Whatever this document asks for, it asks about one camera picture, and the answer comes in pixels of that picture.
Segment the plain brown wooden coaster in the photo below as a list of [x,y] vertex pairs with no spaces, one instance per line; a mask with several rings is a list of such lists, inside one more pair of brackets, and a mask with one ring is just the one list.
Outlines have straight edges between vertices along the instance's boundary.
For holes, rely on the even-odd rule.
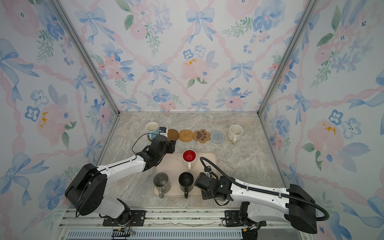
[[176,141],[179,138],[179,132],[175,129],[168,130],[168,141]]

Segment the rattan woven round coaster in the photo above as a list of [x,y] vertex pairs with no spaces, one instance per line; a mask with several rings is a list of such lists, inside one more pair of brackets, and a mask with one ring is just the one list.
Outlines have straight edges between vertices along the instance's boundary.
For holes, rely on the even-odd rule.
[[179,139],[182,142],[190,142],[194,139],[194,133],[191,130],[182,130],[179,132]]

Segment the light blue mug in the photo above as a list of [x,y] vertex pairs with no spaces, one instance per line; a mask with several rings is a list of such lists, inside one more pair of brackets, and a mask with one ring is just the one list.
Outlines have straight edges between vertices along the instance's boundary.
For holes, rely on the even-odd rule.
[[147,134],[151,135],[152,140],[159,134],[159,125],[156,122],[150,122],[146,124],[145,129]]

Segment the cork paw print coaster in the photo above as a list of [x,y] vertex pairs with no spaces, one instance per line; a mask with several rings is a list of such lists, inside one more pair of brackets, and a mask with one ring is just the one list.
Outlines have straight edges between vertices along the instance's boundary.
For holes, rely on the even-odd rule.
[[211,134],[205,129],[197,130],[194,131],[193,139],[197,142],[204,144],[211,139]]

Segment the grey mug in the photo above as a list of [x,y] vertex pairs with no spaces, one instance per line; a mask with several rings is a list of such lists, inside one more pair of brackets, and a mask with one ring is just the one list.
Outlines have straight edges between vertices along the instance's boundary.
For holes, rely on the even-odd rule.
[[159,198],[163,199],[171,189],[171,182],[166,173],[158,173],[154,177],[154,187],[158,190]]

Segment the blue woven round coaster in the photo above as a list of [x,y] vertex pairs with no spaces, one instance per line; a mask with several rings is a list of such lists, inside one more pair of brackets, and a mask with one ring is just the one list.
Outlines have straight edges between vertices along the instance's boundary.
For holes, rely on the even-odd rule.
[[222,132],[214,131],[211,133],[211,141],[215,144],[223,144],[226,141],[226,137]]

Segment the white mug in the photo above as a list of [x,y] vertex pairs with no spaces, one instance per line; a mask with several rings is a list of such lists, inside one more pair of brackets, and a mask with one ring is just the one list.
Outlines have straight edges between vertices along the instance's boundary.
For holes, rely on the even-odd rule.
[[237,141],[238,141],[240,139],[240,137],[242,136],[243,132],[244,132],[244,130],[240,125],[231,125],[227,135],[236,136]]

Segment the multicolour woven round coaster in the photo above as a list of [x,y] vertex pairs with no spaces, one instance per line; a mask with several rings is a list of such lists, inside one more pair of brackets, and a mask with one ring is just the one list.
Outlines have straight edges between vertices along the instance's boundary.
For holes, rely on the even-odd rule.
[[226,135],[226,141],[230,144],[235,144],[237,142],[237,137]]

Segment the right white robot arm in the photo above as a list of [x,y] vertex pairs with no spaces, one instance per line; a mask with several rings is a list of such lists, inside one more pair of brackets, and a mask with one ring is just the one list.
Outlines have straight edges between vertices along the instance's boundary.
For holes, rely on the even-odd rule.
[[221,176],[217,180],[200,173],[195,187],[208,199],[241,203],[239,218],[244,225],[283,222],[304,233],[318,232],[315,201],[297,185],[268,188],[232,177]]

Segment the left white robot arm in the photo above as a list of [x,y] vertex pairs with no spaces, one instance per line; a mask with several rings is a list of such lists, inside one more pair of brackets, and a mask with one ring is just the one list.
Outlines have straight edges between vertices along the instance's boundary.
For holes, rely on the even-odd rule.
[[166,154],[174,153],[175,148],[176,141],[157,135],[150,145],[128,159],[98,167],[86,164],[66,189],[65,197],[81,216],[98,213],[117,225],[126,225],[132,219],[131,209],[120,199],[105,197],[106,187],[120,179],[156,167]]

